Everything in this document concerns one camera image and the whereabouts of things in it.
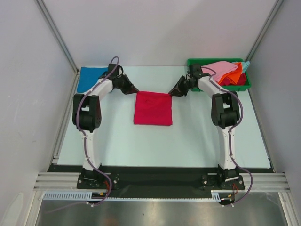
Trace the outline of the magenta t shirt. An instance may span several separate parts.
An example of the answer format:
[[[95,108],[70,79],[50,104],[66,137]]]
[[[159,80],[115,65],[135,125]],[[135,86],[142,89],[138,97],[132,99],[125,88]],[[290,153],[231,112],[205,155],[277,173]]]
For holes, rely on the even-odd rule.
[[[135,125],[171,126],[172,97],[165,93],[139,91],[133,121]]]

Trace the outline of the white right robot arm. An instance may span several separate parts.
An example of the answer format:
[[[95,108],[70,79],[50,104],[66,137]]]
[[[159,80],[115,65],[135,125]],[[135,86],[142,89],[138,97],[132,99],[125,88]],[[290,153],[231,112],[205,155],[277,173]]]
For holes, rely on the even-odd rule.
[[[189,90],[199,88],[212,100],[211,120],[216,126],[220,141],[220,161],[216,176],[217,184],[228,189],[239,178],[239,166],[235,160],[235,128],[241,123],[243,107],[236,92],[223,89],[214,79],[217,72],[208,68],[203,72],[200,64],[188,66],[188,76],[181,76],[169,91],[172,97],[182,97]]]

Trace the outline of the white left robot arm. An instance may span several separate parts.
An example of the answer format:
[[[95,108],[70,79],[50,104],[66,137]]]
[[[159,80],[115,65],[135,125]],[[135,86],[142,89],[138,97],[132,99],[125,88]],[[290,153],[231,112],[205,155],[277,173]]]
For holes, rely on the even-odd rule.
[[[98,189],[110,183],[110,178],[101,172],[97,133],[102,122],[101,100],[114,89],[125,95],[138,92],[123,67],[110,63],[92,87],[73,96],[72,123],[81,134],[85,155],[78,189]]]

